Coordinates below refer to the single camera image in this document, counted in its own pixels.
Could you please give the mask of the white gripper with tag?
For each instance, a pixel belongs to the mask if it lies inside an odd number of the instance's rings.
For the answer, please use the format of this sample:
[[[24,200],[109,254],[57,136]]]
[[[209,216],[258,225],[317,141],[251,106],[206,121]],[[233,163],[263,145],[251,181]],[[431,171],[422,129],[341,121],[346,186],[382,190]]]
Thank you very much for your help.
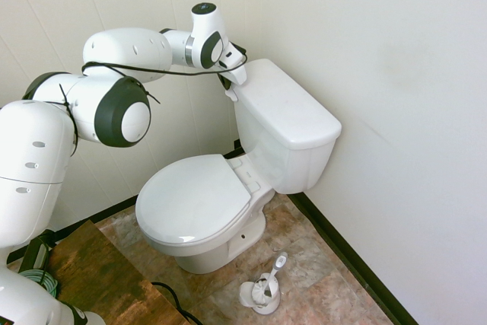
[[[247,80],[247,72],[244,66],[246,62],[247,56],[243,55],[242,59],[232,68],[231,71],[218,73],[218,79],[225,90],[229,90],[232,83],[242,85]]]

